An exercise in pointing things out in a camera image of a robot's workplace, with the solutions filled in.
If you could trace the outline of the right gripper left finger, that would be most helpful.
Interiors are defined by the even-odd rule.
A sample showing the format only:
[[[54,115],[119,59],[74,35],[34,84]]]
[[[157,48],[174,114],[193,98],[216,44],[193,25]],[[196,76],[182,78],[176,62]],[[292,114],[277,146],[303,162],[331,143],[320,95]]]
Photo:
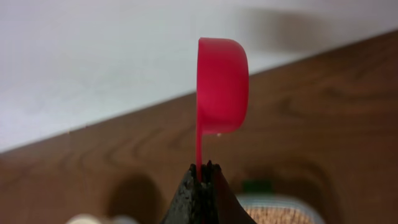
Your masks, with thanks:
[[[201,203],[197,167],[191,164],[184,173],[167,213],[160,224],[200,224]]]

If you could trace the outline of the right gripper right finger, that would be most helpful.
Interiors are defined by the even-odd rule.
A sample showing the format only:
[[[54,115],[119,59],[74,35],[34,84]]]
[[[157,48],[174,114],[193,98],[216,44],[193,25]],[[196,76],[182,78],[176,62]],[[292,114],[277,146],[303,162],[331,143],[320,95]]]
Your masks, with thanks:
[[[222,173],[219,164],[208,161],[201,168],[203,174],[211,184],[211,205],[217,223],[219,224],[256,224],[238,202],[235,194],[229,187],[228,181]]]

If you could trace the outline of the red plastic measuring scoop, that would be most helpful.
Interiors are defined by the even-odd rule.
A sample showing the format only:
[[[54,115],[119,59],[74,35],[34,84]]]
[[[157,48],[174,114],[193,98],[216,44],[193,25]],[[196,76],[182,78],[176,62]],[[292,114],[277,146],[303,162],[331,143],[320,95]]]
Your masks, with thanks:
[[[201,180],[203,135],[237,130],[246,117],[248,94],[249,69],[243,47],[231,39],[200,38],[195,147],[198,180]]]

